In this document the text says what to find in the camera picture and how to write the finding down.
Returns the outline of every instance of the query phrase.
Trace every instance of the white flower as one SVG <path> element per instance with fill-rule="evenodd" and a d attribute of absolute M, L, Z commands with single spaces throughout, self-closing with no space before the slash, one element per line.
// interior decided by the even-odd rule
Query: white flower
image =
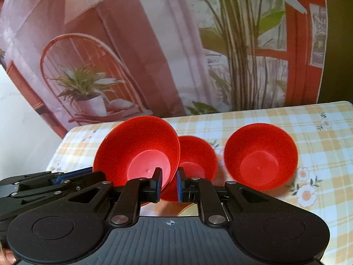
<path fill-rule="evenodd" d="M 306 167 L 300 167 L 297 169 L 297 177 L 301 181 L 307 181 L 309 179 L 309 172 Z"/>
<path fill-rule="evenodd" d="M 315 189 L 309 184 L 303 185 L 297 192 L 298 203 L 302 207 L 312 206 L 316 200 L 316 194 L 314 194 L 314 192 Z"/>

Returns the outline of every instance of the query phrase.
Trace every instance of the ribbed black surface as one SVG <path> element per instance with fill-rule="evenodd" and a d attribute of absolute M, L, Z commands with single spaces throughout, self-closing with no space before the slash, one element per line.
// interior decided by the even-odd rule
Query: ribbed black surface
<path fill-rule="evenodd" d="M 73 264 L 245 264 L 236 252 L 239 250 L 225 230 L 209 228 L 198 217 L 140 217 L 133 227 L 114 229 L 101 248 Z"/>

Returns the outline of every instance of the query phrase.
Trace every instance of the red window frame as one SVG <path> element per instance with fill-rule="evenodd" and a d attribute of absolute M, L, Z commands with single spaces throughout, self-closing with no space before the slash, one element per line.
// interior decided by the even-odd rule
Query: red window frame
<path fill-rule="evenodd" d="M 312 47 L 312 20 L 310 4 L 326 7 L 325 0 L 298 0 L 308 11 L 302 14 L 285 4 L 287 50 L 257 49 L 257 56 L 288 61 L 285 106 L 298 106 L 317 102 L 322 68 L 310 65 Z"/>

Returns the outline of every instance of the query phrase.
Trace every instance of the metal pivot screw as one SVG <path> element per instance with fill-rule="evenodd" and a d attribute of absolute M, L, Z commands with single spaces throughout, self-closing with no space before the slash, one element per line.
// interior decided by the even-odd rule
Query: metal pivot screw
<path fill-rule="evenodd" d="M 129 221 L 129 218 L 125 215 L 116 215 L 112 217 L 112 222 L 115 224 L 124 224 Z"/>
<path fill-rule="evenodd" d="M 225 217 L 222 215 L 212 215 L 208 218 L 208 221 L 212 224 L 221 224 L 225 221 Z"/>

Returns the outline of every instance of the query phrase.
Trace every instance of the white flower pot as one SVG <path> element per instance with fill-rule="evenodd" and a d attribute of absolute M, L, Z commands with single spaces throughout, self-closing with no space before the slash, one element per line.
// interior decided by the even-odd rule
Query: white flower pot
<path fill-rule="evenodd" d="M 82 112 L 92 116 L 104 117 L 107 115 L 104 100 L 101 96 L 94 97 L 86 101 L 77 101 L 77 105 Z"/>

